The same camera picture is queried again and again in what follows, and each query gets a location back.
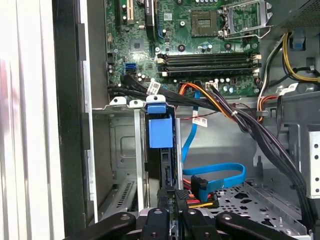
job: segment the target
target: green circuit board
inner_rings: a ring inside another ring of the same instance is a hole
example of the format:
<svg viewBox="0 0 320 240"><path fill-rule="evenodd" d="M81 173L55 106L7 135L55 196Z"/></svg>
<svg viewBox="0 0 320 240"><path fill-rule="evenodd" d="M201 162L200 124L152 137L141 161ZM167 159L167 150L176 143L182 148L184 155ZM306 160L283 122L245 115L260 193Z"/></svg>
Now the green circuit board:
<svg viewBox="0 0 320 240"><path fill-rule="evenodd" d="M203 87L206 82L217 81L217 87L224 96L256 96L259 90L256 86L257 77L252 75L239 76L201 76L201 77L163 77L159 74L157 54L174 55L206 55L206 54L232 54L232 53L259 53L259 40L256 37L224 40L216 33L221 27L218 17L202 20L201 13L216 14L217 10L226 4L236 3L240 0L156 0L156 28L155 40L147 36L145 25L145 7L132 0L133 21L123 20L128 16L128 9L116 10L116 4L126 5L130 0L106 0L106 39L107 53L113 57L108 81L119 84L124 74L125 63L137 64L134 77L146 87L153 79L161 86L178 92L183 82L201 81ZM120 15L121 26L117 30L117 15ZM196 29L193 21L203 27ZM249 5L239 7L233 13L234 28L243 29L258 24L257 6Z"/></svg>

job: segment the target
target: motherboard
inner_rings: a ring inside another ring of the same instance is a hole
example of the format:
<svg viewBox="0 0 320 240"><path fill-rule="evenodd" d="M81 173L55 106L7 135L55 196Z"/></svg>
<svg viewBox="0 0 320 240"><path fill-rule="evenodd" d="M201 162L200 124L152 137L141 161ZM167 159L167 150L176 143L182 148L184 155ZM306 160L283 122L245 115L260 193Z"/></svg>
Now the motherboard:
<svg viewBox="0 0 320 240"><path fill-rule="evenodd" d="M232 4L234 31L259 24L257 4L239 2L106 0L108 83L120 87L122 76L131 74L146 87L157 81L178 92L193 82L214 86L226 97L257 96L259 39L223 34L230 15L224 11ZM186 94L194 93L187 89Z"/></svg>

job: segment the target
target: cable bundle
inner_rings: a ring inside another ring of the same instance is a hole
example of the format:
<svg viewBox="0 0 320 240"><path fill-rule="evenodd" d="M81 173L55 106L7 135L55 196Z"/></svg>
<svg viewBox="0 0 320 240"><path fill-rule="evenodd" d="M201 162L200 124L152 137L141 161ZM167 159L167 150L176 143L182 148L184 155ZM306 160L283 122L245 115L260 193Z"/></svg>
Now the cable bundle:
<svg viewBox="0 0 320 240"><path fill-rule="evenodd" d="M109 88L109 92L119 92L127 96L144 98L147 96L147 88L134 80L129 74L123 78L123 84L129 89ZM292 182L292 188L296 190L300 203L302 222L311 229L318 219L316 207L313 202L306 197L306 183L292 162L290 156L280 144L278 139L263 125L261 125L253 116L246 112L231 106L227 100L212 87L212 94L193 83L185 83L183 88L191 87L198 90L206 99L195 99L180 95L165 88L160 88L158 94L164 95L169 104L176 106L202 107L213 111L223 113L227 118L236 122L241 131L249 133L255 139L265 156Z"/></svg>

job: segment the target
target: wire label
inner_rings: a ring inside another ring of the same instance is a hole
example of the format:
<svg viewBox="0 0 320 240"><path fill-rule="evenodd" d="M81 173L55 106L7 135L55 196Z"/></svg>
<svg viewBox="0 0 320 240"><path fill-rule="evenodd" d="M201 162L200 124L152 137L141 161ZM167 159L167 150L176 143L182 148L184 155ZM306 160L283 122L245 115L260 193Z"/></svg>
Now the wire label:
<svg viewBox="0 0 320 240"><path fill-rule="evenodd" d="M208 127L208 120L204 117L195 117L192 118L192 123L197 124L201 127L207 128Z"/></svg>
<svg viewBox="0 0 320 240"><path fill-rule="evenodd" d="M148 90L146 91L147 95L157 95L159 92L161 84L156 81L150 82L150 85L148 87Z"/></svg>
<svg viewBox="0 0 320 240"><path fill-rule="evenodd" d="M298 84L299 84L299 83L296 82L296 83L291 84L291 85L288 86L287 88L283 89L283 90L280 92L279 96L283 96L283 95L285 95L285 94L287 94L287 93L294 92L294 91L297 89Z"/></svg>

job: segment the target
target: blue sata port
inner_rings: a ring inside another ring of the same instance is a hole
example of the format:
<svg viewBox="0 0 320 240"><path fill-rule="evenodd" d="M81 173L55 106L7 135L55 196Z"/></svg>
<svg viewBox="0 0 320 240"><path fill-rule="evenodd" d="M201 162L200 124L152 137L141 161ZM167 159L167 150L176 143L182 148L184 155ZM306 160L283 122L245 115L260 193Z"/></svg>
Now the blue sata port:
<svg viewBox="0 0 320 240"><path fill-rule="evenodd" d="M124 68L125 69L137 69L137 64L136 63L125 63Z"/></svg>

